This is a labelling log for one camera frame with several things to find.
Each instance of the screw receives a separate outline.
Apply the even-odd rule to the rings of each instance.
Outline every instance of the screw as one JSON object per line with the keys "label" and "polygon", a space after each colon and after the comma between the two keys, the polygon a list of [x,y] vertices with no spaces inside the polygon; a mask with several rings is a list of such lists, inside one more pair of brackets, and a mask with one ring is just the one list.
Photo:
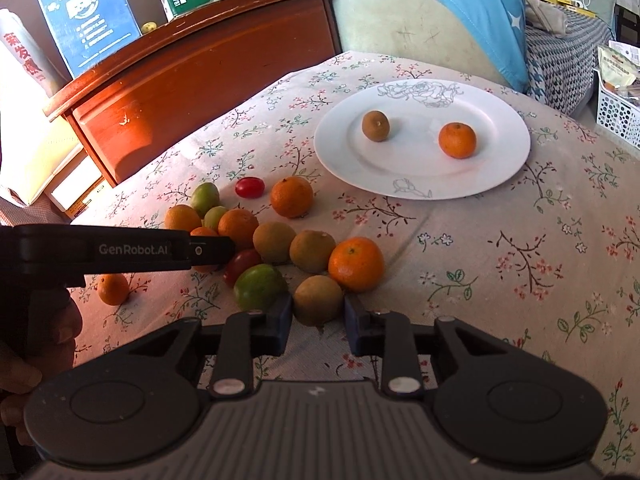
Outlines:
{"label": "screw", "polygon": [[240,379],[220,379],[213,384],[213,391],[219,395],[236,395],[244,390]]}
{"label": "screw", "polygon": [[412,394],[420,389],[420,383],[412,377],[396,377],[389,381],[389,389],[395,394]]}

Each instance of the floral tablecloth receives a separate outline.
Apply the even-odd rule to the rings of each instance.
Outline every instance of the floral tablecloth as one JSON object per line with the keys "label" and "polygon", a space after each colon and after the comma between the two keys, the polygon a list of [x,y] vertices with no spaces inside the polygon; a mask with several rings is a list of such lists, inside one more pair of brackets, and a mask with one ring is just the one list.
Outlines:
{"label": "floral tablecloth", "polygon": [[[328,110],[379,82],[421,77],[477,86],[515,108],[532,138],[522,170],[477,196],[412,202],[360,191],[322,167],[313,136]],[[76,223],[158,228],[165,211],[187,203],[204,181],[215,181],[226,206],[275,220],[268,196],[239,200],[234,183],[259,176],[270,186],[292,174],[316,192],[309,215],[290,221],[296,230],[324,230],[337,240],[367,236],[382,248],[386,279],[363,296],[367,306],[422,324],[456,316],[592,381],[610,412],[595,463],[640,471],[640,162],[510,89],[420,62],[347,52],[284,77],[194,132],[103,192]],[[293,266],[282,271],[291,290],[306,277]],[[73,291],[84,316],[77,363],[182,316],[212,324],[236,310],[219,274],[128,278],[133,292],[120,307],[100,301],[95,276]],[[427,386],[435,386],[427,357],[421,366]],[[340,322],[322,331],[294,322],[286,354],[256,360],[255,373],[257,380],[377,380],[380,363],[350,355]]]}

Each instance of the kiwi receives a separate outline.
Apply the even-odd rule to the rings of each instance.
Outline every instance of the kiwi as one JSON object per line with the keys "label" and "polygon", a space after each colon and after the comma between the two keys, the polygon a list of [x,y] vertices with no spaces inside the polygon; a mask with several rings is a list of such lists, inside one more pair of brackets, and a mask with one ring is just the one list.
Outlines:
{"label": "kiwi", "polygon": [[265,264],[284,264],[296,232],[283,222],[266,222],[254,231],[254,248]]}
{"label": "kiwi", "polygon": [[289,248],[289,257],[300,270],[320,274],[327,270],[329,257],[335,249],[334,238],[322,231],[302,231]]}
{"label": "kiwi", "polygon": [[311,276],[293,294],[293,315],[305,326],[321,327],[342,311],[342,289],[328,276]]}
{"label": "kiwi", "polygon": [[367,112],[362,118],[362,132],[367,139],[374,142],[382,142],[389,136],[389,119],[377,110]]}

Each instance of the blue cardboard box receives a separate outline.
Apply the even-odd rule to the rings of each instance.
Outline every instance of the blue cardboard box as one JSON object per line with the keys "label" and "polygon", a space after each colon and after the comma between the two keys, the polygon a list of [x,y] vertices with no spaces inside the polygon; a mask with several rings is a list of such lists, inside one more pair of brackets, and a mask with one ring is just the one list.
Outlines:
{"label": "blue cardboard box", "polygon": [[127,0],[39,2],[74,78],[141,35]]}

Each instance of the chinese characters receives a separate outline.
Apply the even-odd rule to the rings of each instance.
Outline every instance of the chinese characters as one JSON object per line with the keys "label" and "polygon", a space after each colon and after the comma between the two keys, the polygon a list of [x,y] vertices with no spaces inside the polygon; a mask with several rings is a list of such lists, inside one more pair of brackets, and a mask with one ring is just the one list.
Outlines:
{"label": "chinese characters", "polygon": [[29,51],[26,47],[20,42],[20,39],[12,32],[8,32],[4,34],[4,40],[9,47],[12,47],[20,60],[23,61],[22,68],[29,75],[34,76],[38,81],[44,81],[45,77],[42,73],[40,67],[33,60]]}

